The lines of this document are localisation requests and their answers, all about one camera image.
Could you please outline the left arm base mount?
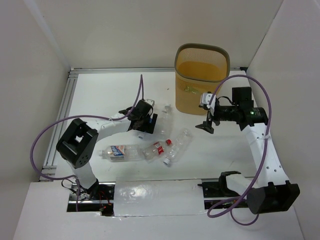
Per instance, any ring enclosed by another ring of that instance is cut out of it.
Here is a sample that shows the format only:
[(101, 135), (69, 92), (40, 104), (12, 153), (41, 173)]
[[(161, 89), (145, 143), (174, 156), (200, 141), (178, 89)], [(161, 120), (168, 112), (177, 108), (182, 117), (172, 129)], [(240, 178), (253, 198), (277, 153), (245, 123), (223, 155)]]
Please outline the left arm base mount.
[(67, 212), (98, 212), (101, 216), (114, 216), (115, 182), (100, 182), (97, 190), (90, 194), (81, 189), (74, 181), (62, 180), (61, 186), (68, 190)]

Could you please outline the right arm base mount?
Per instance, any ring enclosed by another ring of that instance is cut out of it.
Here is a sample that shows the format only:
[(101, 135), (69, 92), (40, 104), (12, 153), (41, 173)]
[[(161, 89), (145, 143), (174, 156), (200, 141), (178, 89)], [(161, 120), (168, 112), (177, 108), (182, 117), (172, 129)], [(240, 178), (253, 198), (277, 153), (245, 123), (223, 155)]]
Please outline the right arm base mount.
[(251, 179), (244, 177), (239, 171), (224, 171), (218, 179), (203, 180), (197, 186), (202, 190), (205, 210), (222, 200), (234, 198), (214, 208), (224, 210), (236, 202), (235, 198), (242, 195), (250, 183)]

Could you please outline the blue label plastic bottle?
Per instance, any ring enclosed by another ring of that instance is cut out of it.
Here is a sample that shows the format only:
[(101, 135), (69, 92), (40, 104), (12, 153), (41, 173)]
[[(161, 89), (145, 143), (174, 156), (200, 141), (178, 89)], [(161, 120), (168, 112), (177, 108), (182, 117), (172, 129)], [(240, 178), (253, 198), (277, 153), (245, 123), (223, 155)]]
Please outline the blue label plastic bottle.
[[(142, 120), (142, 121), (140, 121), (140, 122), (148, 124), (149, 119), (150, 119), (150, 118), (145, 118), (144, 120)], [(145, 139), (148, 135), (150, 135), (150, 133), (147, 133), (147, 129), (146, 129), (145, 132), (140, 132), (140, 131), (137, 130), (137, 137), (138, 137), (139, 139), (142, 139), (142, 140), (143, 140), (143, 139)]]

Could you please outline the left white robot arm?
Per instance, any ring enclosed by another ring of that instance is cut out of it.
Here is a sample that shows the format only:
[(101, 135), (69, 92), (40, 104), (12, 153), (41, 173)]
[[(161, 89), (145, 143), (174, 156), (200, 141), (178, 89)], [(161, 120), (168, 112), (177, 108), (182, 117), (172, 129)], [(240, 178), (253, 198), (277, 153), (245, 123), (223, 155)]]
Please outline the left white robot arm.
[(154, 113), (155, 101), (141, 99), (135, 107), (120, 110), (111, 119), (85, 122), (74, 119), (56, 144), (56, 150), (67, 161), (79, 181), (81, 194), (88, 200), (97, 197), (99, 180), (89, 163), (95, 145), (109, 136), (136, 130), (153, 134), (158, 115)]

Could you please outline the clear bottle blue-white cap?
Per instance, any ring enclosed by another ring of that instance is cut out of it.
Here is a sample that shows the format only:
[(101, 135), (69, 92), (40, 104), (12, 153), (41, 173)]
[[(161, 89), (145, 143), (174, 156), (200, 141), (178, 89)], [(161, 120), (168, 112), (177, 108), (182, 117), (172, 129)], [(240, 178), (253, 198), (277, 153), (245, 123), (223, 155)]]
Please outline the clear bottle blue-white cap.
[(171, 167), (174, 163), (178, 162), (182, 158), (192, 139), (193, 135), (189, 129), (181, 129), (165, 153), (163, 159), (164, 165)]

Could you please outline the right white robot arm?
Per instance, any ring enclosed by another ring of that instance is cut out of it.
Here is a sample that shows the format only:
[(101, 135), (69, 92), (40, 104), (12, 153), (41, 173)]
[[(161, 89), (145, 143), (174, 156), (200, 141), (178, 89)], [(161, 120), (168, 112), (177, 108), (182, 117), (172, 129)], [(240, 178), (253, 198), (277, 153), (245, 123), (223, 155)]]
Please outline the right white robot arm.
[(290, 183), (278, 158), (270, 135), (269, 119), (262, 107), (255, 107), (250, 87), (232, 88), (231, 105), (221, 105), (211, 92), (200, 97), (200, 108), (207, 111), (206, 120), (197, 125), (210, 134), (212, 125), (235, 122), (244, 134), (256, 167), (252, 180), (238, 171), (223, 172), (218, 190), (223, 196), (233, 192), (243, 196), (249, 210), (255, 214), (286, 212), (300, 194), (296, 183)]

